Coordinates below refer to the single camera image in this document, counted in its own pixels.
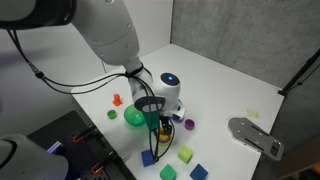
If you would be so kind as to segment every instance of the purple object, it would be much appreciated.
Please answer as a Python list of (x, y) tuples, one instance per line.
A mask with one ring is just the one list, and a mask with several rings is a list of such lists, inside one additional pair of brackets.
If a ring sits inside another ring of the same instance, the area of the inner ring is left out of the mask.
[(195, 124), (194, 124), (194, 121), (193, 121), (193, 120), (187, 119), (187, 120), (185, 121), (184, 127), (185, 127), (186, 129), (188, 129), (188, 130), (193, 130), (193, 129), (194, 129), (194, 126), (195, 126)]
[(47, 152), (52, 154), (55, 150), (57, 150), (60, 146), (62, 146), (61, 142), (57, 141), (54, 143), (48, 150)]

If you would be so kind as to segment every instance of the blue cube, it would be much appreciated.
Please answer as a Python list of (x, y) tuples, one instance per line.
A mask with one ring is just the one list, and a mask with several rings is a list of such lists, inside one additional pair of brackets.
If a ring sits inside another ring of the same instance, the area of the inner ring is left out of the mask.
[(198, 164), (191, 172), (190, 177), (193, 180), (205, 180), (208, 174), (208, 171), (206, 171), (200, 164)]
[(141, 156), (142, 156), (142, 162), (144, 167), (154, 164), (152, 152), (150, 149), (142, 151)]

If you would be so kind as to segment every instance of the white wall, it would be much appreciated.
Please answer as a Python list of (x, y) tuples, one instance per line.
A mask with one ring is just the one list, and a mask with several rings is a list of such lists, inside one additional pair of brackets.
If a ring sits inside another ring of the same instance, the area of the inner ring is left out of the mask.
[[(140, 56), (169, 44), (172, 0), (126, 4), (139, 36)], [(72, 25), (19, 35), (29, 59), (56, 81), (81, 83), (104, 73), (101, 61)], [(36, 79), (6, 31), (0, 30), (0, 134), (28, 134), (71, 110), (80, 107), (70, 95), (56, 93)]]

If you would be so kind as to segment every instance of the orange object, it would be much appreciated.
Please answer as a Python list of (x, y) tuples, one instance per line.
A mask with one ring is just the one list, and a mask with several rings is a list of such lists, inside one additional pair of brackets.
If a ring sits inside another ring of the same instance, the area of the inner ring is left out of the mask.
[(312, 169), (312, 171), (314, 171), (315, 173), (320, 175), (320, 165), (319, 166), (315, 166), (315, 167), (313, 167), (311, 169)]
[(120, 106), (122, 104), (121, 100), (120, 100), (120, 95), (119, 94), (114, 94), (113, 95), (113, 105), (115, 106)]

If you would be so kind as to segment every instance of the small cube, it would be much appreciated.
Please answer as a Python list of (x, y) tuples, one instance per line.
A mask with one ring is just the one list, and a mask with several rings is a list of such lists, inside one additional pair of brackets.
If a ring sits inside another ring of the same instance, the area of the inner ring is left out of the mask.
[(190, 177), (193, 180), (205, 180), (207, 176), (208, 171), (206, 171), (200, 164), (198, 164), (190, 174)]
[(142, 151), (141, 156), (142, 156), (142, 162), (144, 167), (154, 164), (152, 152), (150, 149)]
[(160, 172), (160, 177), (162, 180), (175, 180), (177, 172), (167, 164)]
[(178, 157), (184, 163), (188, 164), (192, 158), (192, 150), (187, 146), (183, 146), (178, 153)]

